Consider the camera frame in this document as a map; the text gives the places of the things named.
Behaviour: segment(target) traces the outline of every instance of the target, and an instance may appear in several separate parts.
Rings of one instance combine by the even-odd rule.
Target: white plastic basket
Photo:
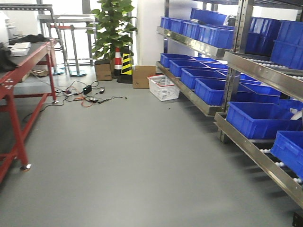
[[[180,89],[167,76],[150,76],[147,79],[150,92],[160,101],[172,100],[179,97]]]

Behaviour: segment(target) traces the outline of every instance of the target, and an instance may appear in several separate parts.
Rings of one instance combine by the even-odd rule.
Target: red metal workbench
[[[24,146],[24,140],[27,137],[35,119],[37,118],[43,103],[48,96],[53,97],[53,102],[56,102],[56,93],[53,86],[53,58],[51,50],[52,42],[43,42],[32,44],[27,56],[13,57],[11,60],[19,67],[13,71],[0,73],[0,99],[6,99],[5,105],[0,105],[0,112],[9,112],[16,143],[9,153],[0,154],[0,183],[2,182],[7,170],[9,169],[14,159],[20,159],[22,171],[28,171],[31,165],[28,163],[27,153]],[[14,95],[14,86],[37,64],[46,64],[49,71],[50,93]],[[40,102],[35,108],[26,126],[22,130],[20,127],[18,114],[14,98],[25,97],[41,97]]]

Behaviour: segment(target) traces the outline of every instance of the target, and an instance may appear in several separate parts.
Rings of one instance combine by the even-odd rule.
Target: power adapter
[[[105,91],[105,87],[102,87],[102,88],[100,88],[99,93],[100,93],[100,94],[103,94],[103,93],[104,93],[104,91]]]
[[[89,98],[89,100],[92,102],[92,103],[96,103],[98,101],[97,98]]]
[[[83,89],[83,94],[87,95],[89,92],[91,92],[91,85],[87,85],[84,89]]]

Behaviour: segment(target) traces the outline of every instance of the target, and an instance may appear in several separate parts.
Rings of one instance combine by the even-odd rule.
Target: table top
[[[19,57],[10,57],[9,59],[14,62],[15,64],[17,64],[18,66],[21,66],[22,64],[24,64],[27,59],[36,51],[38,51],[39,49],[42,49],[45,45],[47,45],[48,42],[38,42],[38,43],[34,43],[31,44],[31,47],[27,53],[26,56],[19,56]],[[2,77],[4,77],[6,74],[10,73],[12,71],[9,72],[1,72],[0,73],[0,79]]]
[[[95,17],[90,14],[84,15],[54,15],[57,22],[65,23],[79,23],[79,22],[94,22]],[[53,22],[51,15],[38,15],[37,17],[41,22]]]

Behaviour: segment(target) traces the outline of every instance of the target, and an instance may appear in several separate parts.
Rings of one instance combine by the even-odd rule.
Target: blue plastic bin
[[[182,69],[181,82],[184,83],[189,89],[195,89],[196,78],[226,79],[226,76],[215,70]]]
[[[270,60],[295,70],[303,70],[303,46],[275,40]]]
[[[233,40],[233,30],[210,27],[209,44],[218,48],[231,49]]]
[[[227,75],[227,73],[228,73],[228,70],[222,70],[222,69],[220,69],[219,71],[220,71],[221,73],[225,74],[225,75]],[[241,74],[240,74],[240,79],[241,79],[241,80],[248,80],[249,82],[250,82],[250,81],[253,82],[253,83],[247,82],[248,84],[261,84],[261,83],[262,83],[262,82],[260,82],[260,81],[258,81],[258,80],[256,80],[256,79],[254,79],[253,77],[250,77],[250,76],[248,76],[248,75],[246,75],[246,74],[244,74],[244,73],[241,73]]]
[[[292,116],[272,103],[230,102],[226,120],[248,139],[271,140],[280,130],[302,130],[302,120],[290,120]]]
[[[197,8],[192,8],[190,18],[191,19],[198,19],[205,24],[210,24],[210,25],[223,25],[226,15],[214,12],[214,11],[209,11],[209,10],[203,10],[203,9],[197,9]]]
[[[200,27],[200,35],[199,35],[198,40],[200,42],[209,44],[210,34],[211,34],[211,30],[210,30],[211,26],[209,26],[209,25],[199,25],[199,27]]]
[[[261,34],[267,38],[276,39],[279,33],[281,22],[275,19],[253,17],[250,25],[250,32]]]
[[[278,131],[270,152],[303,179],[303,131]]]
[[[245,87],[247,87],[250,90],[253,90],[257,94],[261,95],[272,95],[272,96],[279,96],[281,95],[281,92],[278,90],[275,90],[272,87],[266,86],[266,85],[258,85],[258,84],[243,84]]]
[[[261,35],[258,33],[248,33],[245,52],[257,53],[257,45],[260,41],[260,37]]]
[[[209,68],[199,61],[184,61],[184,60],[170,60],[169,61],[169,70],[175,77],[181,77],[182,68]]]
[[[169,61],[170,60],[177,60],[177,59],[189,59],[189,60],[194,60],[194,58],[189,57],[185,54],[175,54],[175,53],[162,53],[161,54],[161,59],[160,62],[161,64],[166,67],[169,68]]]
[[[270,56],[273,51],[274,44],[275,42],[272,38],[260,37],[256,53]]]
[[[195,94],[209,105],[222,105],[225,83],[225,80],[196,79]],[[248,100],[250,95],[251,91],[239,84],[237,100]]]
[[[212,62],[204,62],[204,64],[206,66],[208,66],[209,68],[212,68],[212,69],[228,69],[228,66],[227,65],[224,65],[222,63],[212,63]]]
[[[193,57],[192,58],[196,59],[197,61],[202,61],[202,62],[208,62],[208,61],[211,61],[211,62],[218,62],[220,63],[219,61],[215,60],[215,59],[212,59],[212,58],[204,58],[204,57]]]
[[[170,19],[170,29],[173,32],[179,33],[179,34],[183,34],[183,29],[184,29],[184,21],[186,20],[182,20],[182,19],[176,19],[176,18],[171,18]]]
[[[282,20],[277,40],[293,45],[303,45],[303,22]]]
[[[198,40],[200,35],[199,24],[191,21],[184,21],[183,35]]]
[[[161,27],[170,30],[170,18],[169,17],[161,17]]]
[[[280,99],[279,106],[286,110],[296,109],[301,111],[303,109],[303,103],[298,100]]]

